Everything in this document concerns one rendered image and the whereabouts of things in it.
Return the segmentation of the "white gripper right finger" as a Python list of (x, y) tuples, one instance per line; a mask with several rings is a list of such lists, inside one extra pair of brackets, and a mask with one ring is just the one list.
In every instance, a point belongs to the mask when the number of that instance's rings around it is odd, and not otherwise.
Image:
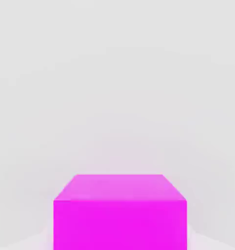
[(235, 247), (195, 232), (189, 224), (187, 225), (187, 241), (188, 250), (235, 250)]

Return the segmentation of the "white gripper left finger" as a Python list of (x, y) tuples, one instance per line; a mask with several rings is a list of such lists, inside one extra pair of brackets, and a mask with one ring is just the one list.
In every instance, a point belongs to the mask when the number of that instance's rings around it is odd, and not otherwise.
[(3, 250), (54, 250), (53, 229), (45, 228), (38, 234), (3, 247)]

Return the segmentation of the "small magenta cube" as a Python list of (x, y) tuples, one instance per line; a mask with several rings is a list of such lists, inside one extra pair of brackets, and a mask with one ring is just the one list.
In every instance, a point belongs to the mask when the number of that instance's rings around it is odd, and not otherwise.
[(163, 175), (76, 175), (53, 201), (53, 250), (187, 250), (187, 201)]

